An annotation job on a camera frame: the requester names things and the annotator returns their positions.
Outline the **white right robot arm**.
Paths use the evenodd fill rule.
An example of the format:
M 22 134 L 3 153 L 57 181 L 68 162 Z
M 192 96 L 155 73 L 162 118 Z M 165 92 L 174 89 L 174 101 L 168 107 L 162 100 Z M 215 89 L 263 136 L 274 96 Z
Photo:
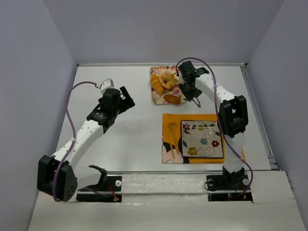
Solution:
M 208 175 L 205 189 L 209 192 L 245 192 L 250 188 L 253 177 L 245 174 L 247 162 L 242 156 L 242 143 L 248 125 L 247 101 L 242 95 L 236 96 L 217 83 L 212 68 L 206 64 L 196 68 L 192 57 L 183 58 L 176 64 L 177 76 L 182 83 L 180 89 L 189 102 L 201 106 L 199 96 L 205 94 L 214 103 L 217 124 L 220 130 L 225 160 L 222 174 Z

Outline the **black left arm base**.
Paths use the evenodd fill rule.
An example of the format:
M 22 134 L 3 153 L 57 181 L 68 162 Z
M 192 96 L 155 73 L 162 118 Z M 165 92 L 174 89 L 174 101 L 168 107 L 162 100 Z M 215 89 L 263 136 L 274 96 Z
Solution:
M 76 200 L 85 203 L 121 203 L 122 176 L 108 175 L 106 183 L 87 186 L 77 192 Z

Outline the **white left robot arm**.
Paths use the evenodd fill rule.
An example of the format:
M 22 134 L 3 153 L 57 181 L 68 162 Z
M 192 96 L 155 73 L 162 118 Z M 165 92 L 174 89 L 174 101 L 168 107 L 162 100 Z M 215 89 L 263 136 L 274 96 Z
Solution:
M 107 171 L 96 165 L 87 170 L 74 170 L 86 151 L 115 123 L 118 115 L 135 106 L 127 89 L 108 88 L 99 99 L 98 105 L 86 117 L 79 131 L 51 156 L 44 155 L 38 162 L 37 189 L 57 202 L 71 200 L 78 190 L 99 189 L 108 183 Z

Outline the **stainless steel serving tongs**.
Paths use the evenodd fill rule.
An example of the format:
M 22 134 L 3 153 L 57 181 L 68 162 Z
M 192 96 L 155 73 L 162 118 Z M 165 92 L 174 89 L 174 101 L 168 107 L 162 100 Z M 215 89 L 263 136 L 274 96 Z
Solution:
M 191 102 L 193 102 L 198 108 L 201 108 L 201 103 L 198 98 L 192 98 Z

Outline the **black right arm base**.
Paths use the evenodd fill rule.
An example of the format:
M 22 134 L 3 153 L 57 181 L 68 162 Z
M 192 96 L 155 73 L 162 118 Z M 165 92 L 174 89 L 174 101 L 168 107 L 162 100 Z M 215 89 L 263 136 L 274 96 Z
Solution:
M 222 175 L 209 175 L 206 177 L 204 188 L 208 192 L 209 202 L 253 201 L 251 190 L 247 187 L 250 183 L 247 176 L 236 180 L 232 184 L 222 180 Z

